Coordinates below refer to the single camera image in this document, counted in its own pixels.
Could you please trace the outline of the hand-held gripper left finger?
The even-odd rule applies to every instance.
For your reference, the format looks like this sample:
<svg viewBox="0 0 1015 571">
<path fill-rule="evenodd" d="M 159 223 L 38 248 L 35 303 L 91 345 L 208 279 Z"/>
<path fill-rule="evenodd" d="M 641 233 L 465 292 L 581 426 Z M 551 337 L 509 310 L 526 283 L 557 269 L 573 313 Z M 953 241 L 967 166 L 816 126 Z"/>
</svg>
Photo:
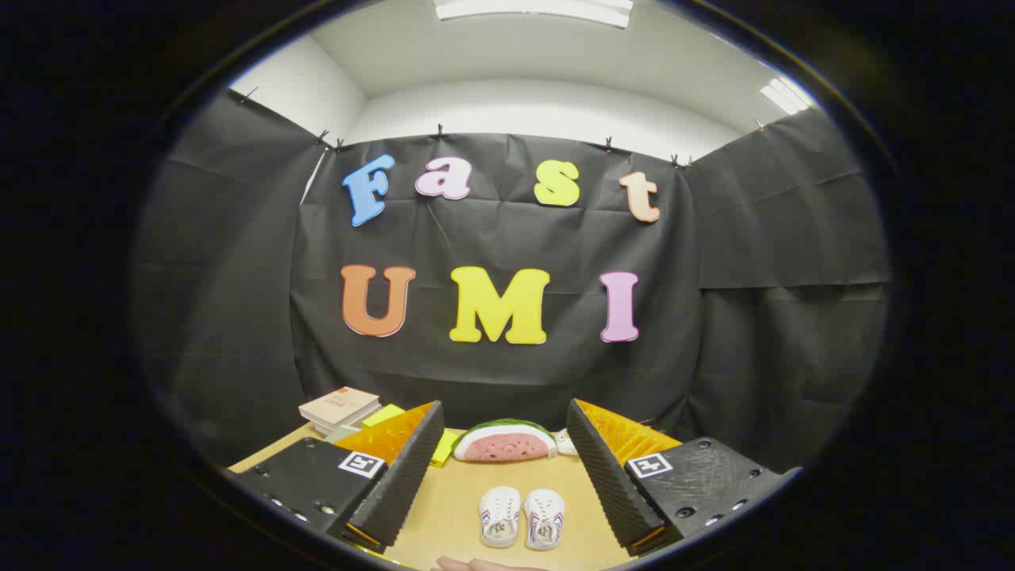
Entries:
<svg viewBox="0 0 1015 571">
<path fill-rule="evenodd" d="M 404 526 L 443 431 L 434 400 L 334 443 L 301 439 L 233 481 L 302 527 L 381 554 Z"/>
</svg>

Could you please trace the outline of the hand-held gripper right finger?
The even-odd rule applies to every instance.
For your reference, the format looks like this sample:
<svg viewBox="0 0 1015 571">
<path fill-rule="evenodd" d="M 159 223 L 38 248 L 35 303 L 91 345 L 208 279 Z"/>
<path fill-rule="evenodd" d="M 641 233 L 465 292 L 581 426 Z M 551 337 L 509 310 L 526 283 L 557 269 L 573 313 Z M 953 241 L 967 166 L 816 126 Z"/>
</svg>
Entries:
<svg viewBox="0 0 1015 571">
<path fill-rule="evenodd" d="M 679 442 L 601 406 L 569 402 L 568 432 L 619 545 L 646 556 L 768 501 L 780 473 L 710 437 Z"/>
</svg>

